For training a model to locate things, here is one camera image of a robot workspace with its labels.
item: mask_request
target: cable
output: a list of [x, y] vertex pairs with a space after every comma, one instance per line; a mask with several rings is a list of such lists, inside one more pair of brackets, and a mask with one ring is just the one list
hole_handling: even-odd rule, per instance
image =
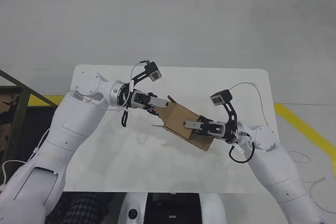
[[45, 131], [45, 133], [43, 134], [43, 136], [42, 136], [41, 139], [40, 139], [40, 142], [39, 142], [38, 146], [36, 146], [36, 148], [34, 149], [34, 151], [32, 152], [32, 154], [31, 154], [31, 156], [30, 156], [30, 158], [29, 158], [27, 161], [29, 161], [30, 159], [32, 159], [32, 158], [37, 154], [37, 152], [39, 151], [39, 149], [40, 149], [40, 147], [41, 147], [41, 143], [42, 143], [42, 141], [44, 140], [44, 137], [46, 136], [46, 134], [49, 132], [49, 130], [50, 130], [50, 128], [48, 128], [48, 129]]
[[2, 164], [2, 172], [4, 173], [4, 183], [3, 185], [6, 184], [6, 172], [5, 172], [5, 164], [8, 163], [8, 162], [21, 162], [23, 164], [25, 164], [26, 162], [24, 161], [21, 161], [21, 160], [8, 160], [8, 161], [5, 161], [3, 164]]
[[143, 61], [140, 61], [140, 62], [138, 62], [137, 64], [135, 64], [135, 65], [133, 66], [133, 68], [132, 68], [132, 70], [131, 70], [131, 72], [130, 72], [129, 86], [128, 86], [128, 96], [127, 96], [125, 102], [122, 104], [122, 106], [117, 107], [117, 108], [115, 108], [115, 109], [104, 108], [103, 106], [101, 106], [101, 105], [99, 105], [99, 104], [97, 104], [97, 103], [95, 103], [95, 102], [92, 102], [91, 99], [90, 99], [90, 100], [86, 99], [84, 96], [82, 96], [82, 95], [81, 95], [79, 92], [77, 92], [77, 91], [70, 90], [69, 92], [74, 92], [74, 93], [77, 94], [79, 97], [81, 97], [83, 100], [86, 100], [86, 103], [94, 104], [94, 105], [96, 105], [97, 107], [99, 107], [99, 108], [101, 108], [101, 109], [108, 110], [108, 111], [117, 111], [117, 110], [120, 110], [121, 108], [123, 108], [123, 107], [126, 106], [126, 103], [127, 103], [128, 100], [129, 100], [129, 94], [131, 93], [131, 91], [132, 91], [133, 88], [134, 88], [134, 87], [132, 86], [132, 76], [133, 76], [133, 71], [134, 71], [135, 67], [136, 67], [137, 65], [139, 65], [139, 64], [143, 64], [143, 63], [145, 63], [145, 62], [146, 62], [146, 61], [143, 60]]
[[41, 143], [42, 143], [42, 141], [44, 140], [45, 135], [49, 132], [49, 130], [50, 130], [50, 128], [48, 128], [48, 129], [46, 130], [46, 132], [43, 134], [43, 136], [41, 137], [40, 142], [39, 142], [37, 148], [40, 148]]
[[[300, 154], [300, 155], [306, 157], [307, 159], [309, 159], [308, 162], [299, 162], [299, 161], [295, 161], [295, 160], [293, 160], [293, 161], [296, 162], [296, 163], [299, 163], [299, 164], [308, 164], [309, 162], [312, 161], [312, 159], [311, 159], [309, 156], [306, 156], [306, 155], [303, 154], [302, 152], [288, 151], [288, 153], [289, 153], [289, 152], [296, 152], [296, 153], [298, 153], [298, 154]], [[336, 214], [336, 212], [332, 212], [332, 211], [326, 210], [326, 209], [324, 209], [323, 207], [321, 207], [321, 206], [315, 201], [314, 197], [312, 197], [312, 193], [311, 193], [311, 191], [312, 191], [313, 187], [314, 187], [316, 184], [323, 182], [324, 180], [326, 180], [326, 177], [320, 178], [319, 180], [316, 180], [316, 181], [305, 181], [305, 180], [301, 180], [301, 181], [304, 182], [304, 183], [312, 184], [312, 186], [309, 188], [309, 196], [310, 196], [310, 198], [312, 199], [312, 201], [316, 204], [316, 206], [317, 206], [318, 208], [320, 208], [320, 209], [321, 209], [322, 211], [324, 211], [324, 212], [327, 212], [327, 213], [330, 213], [330, 214]]]
[[254, 152], [255, 152], [255, 145], [254, 145], [254, 142], [251, 143], [251, 146], [252, 146], [253, 149], [252, 149], [252, 151], [251, 151], [251, 155], [250, 155], [250, 157], [249, 157], [247, 160], [245, 160], [245, 161], [239, 161], [239, 160], [236, 160], [236, 159], [233, 158], [233, 156], [231, 155], [231, 153], [233, 152], [233, 149], [235, 148], [235, 146], [232, 146], [232, 147], [230, 148], [230, 151], [229, 151], [229, 157], [230, 157], [234, 162], [237, 162], [238, 164], [245, 164], [245, 163], [249, 162], [249, 161], [251, 160], [251, 158], [253, 158], [253, 155], [254, 155]]
[[294, 150], [291, 150], [291, 151], [288, 151], [287, 153], [289, 154], [290, 152], [295, 152], [295, 153], [298, 153], [300, 154], [301, 156], [304, 156], [308, 159], [308, 162], [299, 162], [299, 161], [296, 161], [296, 160], [292, 160], [298, 164], [308, 164], [309, 162], [311, 162], [311, 158], [309, 156], [306, 156], [305, 154], [301, 153], [301, 152], [297, 152], [297, 151], [294, 151]]
[[265, 123], [267, 124], [267, 126], [269, 126], [268, 122], [267, 122], [267, 119], [265, 117], [265, 114], [264, 114], [264, 109], [263, 109], [263, 100], [262, 100], [262, 96], [260, 94], [260, 91], [259, 89], [256, 87], [256, 84], [254, 82], [240, 82], [238, 84], [235, 84], [234, 86], [232, 86], [229, 90], [231, 90], [232, 88], [238, 86], [238, 85], [241, 85], [241, 84], [249, 84], [250, 86], [253, 86], [256, 90], [258, 90], [258, 94], [259, 94], [259, 98], [260, 98], [260, 105], [262, 106], [262, 112], [263, 112], [263, 117], [264, 117], [264, 120], [265, 120]]
[[6, 185], [6, 171], [5, 171], [5, 164], [8, 163], [8, 162], [22, 162], [23, 164], [25, 164], [26, 162], [24, 161], [21, 161], [21, 160], [8, 160], [8, 161], [5, 161], [3, 164], [2, 164], [2, 172], [4, 174], [4, 182], [3, 184], [0, 186], [0, 193], [2, 192], [2, 189], [5, 187]]

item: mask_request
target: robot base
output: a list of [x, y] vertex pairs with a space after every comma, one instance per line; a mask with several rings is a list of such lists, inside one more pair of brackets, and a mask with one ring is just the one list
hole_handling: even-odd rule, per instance
[[127, 193], [118, 224], [226, 224], [218, 194]]

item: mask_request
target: black cable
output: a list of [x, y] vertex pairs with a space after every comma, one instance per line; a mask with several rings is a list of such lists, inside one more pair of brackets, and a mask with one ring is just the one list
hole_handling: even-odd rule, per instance
[[121, 125], [125, 128], [127, 126], [127, 119], [128, 119], [128, 106], [123, 112]]
[[253, 150], [251, 151], [251, 155], [250, 155], [250, 157], [249, 157], [247, 160], [245, 160], [245, 161], [239, 161], [239, 160], [234, 159], [234, 158], [231, 156], [231, 153], [232, 153], [233, 149], [235, 148], [235, 146], [232, 146], [232, 147], [231, 147], [231, 149], [230, 149], [230, 151], [229, 151], [229, 157], [230, 157], [234, 162], [237, 162], [238, 164], [245, 164], [245, 163], [249, 162], [249, 161], [251, 160], [251, 158], [253, 158], [253, 155], [254, 155], [254, 152], [255, 152], [255, 145], [254, 145], [254, 142], [251, 143], [251, 146], [252, 146]]

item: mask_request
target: white robot body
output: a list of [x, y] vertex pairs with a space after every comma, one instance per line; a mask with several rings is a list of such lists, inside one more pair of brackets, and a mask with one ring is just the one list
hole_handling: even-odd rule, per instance
[[[142, 224], [146, 214], [148, 193], [127, 193], [119, 213], [118, 224]], [[201, 216], [202, 224], [226, 224], [224, 205], [218, 194], [199, 194], [200, 210], [196, 211], [197, 216]], [[181, 219], [175, 213], [162, 216], [160, 223], [172, 220], [171, 223], [181, 223]]]
[[[147, 75], [158, 71], [154, 66], [147, 67]], [[7, 184], [0, 187], [0, 224], [44, 223], [45, 216], [53, 210], [63, 192], [66, 169], [72, 156], [94, 132], [109, 106], [125, 105], [128, 100], [132, 108], [167, 105], [165, 100], [138, 90], [132, 92], [130, 89], [128, 96], [127, 92], [122, 95], [126, 87], [127, 84], [109, 82], [96, 73], [82, 76], [75, 90], [67, 93], [57, 108], [49, 134], [36, 155], [21, 166]], [[132, 96], [138, 96], [139, 101], [135, 102]], [[274, 196], [289, 223], [326, 223], [306, 194], [293, 161], [280, 143], [274, 140], [268, 127], [250, 129], [238, 123], [238, 133], [234, 134], [236, 137], [239, 134], [237, 144], [246, 157], [251, 155], [251, 147], [256, 146], [257, 152], [248, 162], [249, 166], [260, 183]], [[120, 213], [120, 224], [143, 224], [147, 196], [147, 193], [127, 194]], [[199, 200], [203, 223], [226, 223], [224, 206], [217, 194], [200, 194]], [[137, 210], [136, 220], [127, 219], [131, 209]]]

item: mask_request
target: white cable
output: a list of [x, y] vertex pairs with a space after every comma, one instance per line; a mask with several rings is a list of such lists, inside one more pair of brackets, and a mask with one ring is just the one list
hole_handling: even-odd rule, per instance
[[44, 137], [46, 136], [46, 134], [48, 133], [49, 130], [50, 130], [50, 128], [47, 129], [47, 130], [45, 131], [45, 133], [43, 134], [43, 136], [42, 136], [41, 139], [40, 139], [40, 142], [39, 142], [38, 146], [36, 146], [36, 148], [35, 148], [34, 151], [32, 152], [32, 154], [31, 154], [30, 158], [28, 159], [28, 161], [29, 161], [30, 159], [32, 159], [33, 156], [35, 156], [36, 153], [39, 151], [39, 149], [40, 149], [40, 145], [41, 145], [42, 141], [44, 140]]
[[5, 164], [8, 163], [8, 162], [22, 162], [23, 164], [25, 164], [26, 162], [24, 161], [21, 161], [21, 160], [8, 160], [8, 161], [5, 161], [3, 164], [2, 164], [2, 172], [4, 174], [4, 183], [0, 186], [0, 193], [2, 192], [2, 189], [5, 187], [6, 185], [6, 171], [5, 171]]
[[131, 70], [131, 72], [130, 72], [129, 86], [128, 86], [128, 96], [127, 96], [125, 102], [123, 103], [123, 105], [120, 106], [120, 107], [118, 107], [118, 108], [115, 108], [115, 109], [109, 109], [109, 107], [108, 107], [108, 108], [104, 108], [103, 106], [101, 106], [101, 105], [99, 105], [99, 104], [97, 104], [97, 103], [95, 103], [95, 102], [92, 102], [91, 99], [90, 99], [90, 100], [86, 99], [86, 98], [85, 98], [84, 96], [82, 96], [79, 92], [77, 92], [77, 91], [73, 91], [73, 90], [70, 90], [70, 91], [72, 91], [72, 92], [74, 92], [75, 94], [77, 94], [77, 95], [78, 95], [79, 97], [81, 97], [83, 100], [86, 100], [86, 103], [92, 103], [92, 104], [95, 104], [97, 107], [99, 107], [99, 108], [101, 108], [101, 109], [108, 110], [108, 111], [117, 111], [117, 110], [120, 110], [121, 108], [123, 108], [123, 107], [126, 106], [126, 103], [127, 103], [128, 100], [129, 100], [129, 94], [130, 94], [130, 92], [133, 90], [133, 86], [132, 86], [132, 76], [133, 76], [133, 71], [134, 71], [134, 69], [135, 69], [135, 67], [136, 67], [137, 65], [142, 64], [142, 63], [144, 63], [144, 62], [138, 62], [137, 64], [135, 64], [135, 65], [133, 66], [133, 68], [132, 68], [132, 70]]
[[[309, 156], [306, 156], [306, 155], [303, 154], [302, 152], [297, 152], [297, 151], [289, 151], [289, 152], [296, 152], [296, 153], [298, 153], [298, 154], [300, 154], [300, 155], [306, 157], [306, 158], [309, 160], [308, 162], [299, 162], [299, 161], [295, 161], [295, 160], [293, 160], [294, 162], [297, 162], [297, 163], [300, 163], [300, 164], [308, 164], [309, 162], [312, 161], [312, 159], [311, 159]], [[316, 180], [316, 181], [305, 181], [305, 180], [301, 180], [301, 181], [302, 181], [302, 182], [305, 182], [305, 183], [308, 183], [308, 184], [312, 184], [312, 186], [309, 188], [309, 196], [310, 196], [310, 198], [312, 199], [312, 201], [316, 204], [316, 206], [317, 206], [318, 208], [320, 208], [320, 209], [321, 209], [322, 211], [324, 211], [324, 212], [327, 212], [327, 213], [330, 213], [330, 214], [336, 214], [336, 212], [332, 212], [332, 211], [326, 210], [326, 209], [324, 209], [323, 207], [321, 207], [321, 206], [315, 201], [314, 197], [312, 197], [311, 191], [312, 191], [313, 187], [314, 187], [316, 184], [323, 182], [324, 180], [326, 180], [326, 177], [320, 178], [319, 180]]]
[[3, 185], [6, 184], [6, 172], [5, 172], [5, 164], [8, 163], [8, 162], [22, 162], [23, 164], [25, 164], [26, 162], [24, 161], [21, 161], [21, 160], [8, 160], [8, 161], [5, 161], [3, 164], [2, 164], [2, 172], [4, 173], [4, 183]]
[[266, 117], [265, 117], [265, 114], [264, 114], [262, 96], [261, 96], [260, 91], [259, 91], [259, 89], [256, 87], [256, 84], [255, 84], [254, 82], [240, 82], [240, 83], [234, 85], [233, 87], [231, 87], [229, 90], [231, 90], [231, 89], [234, 88], [235, 86], [238, 86], [238, 85], [241, 85], [241, 84], [249, 84], [250, 86], [253, 86], [256, 90], [258, 90], [258, 94], [259, 94], [259, 98], [260, 98], [260, 105], [262, 106], [263, 117], [264, 117], [265, 123], [267, 124], [267, 126], [269, 126], [269, 124], [268, 124], [268, 122], [267, 122], [267, 119], [266, 119]]

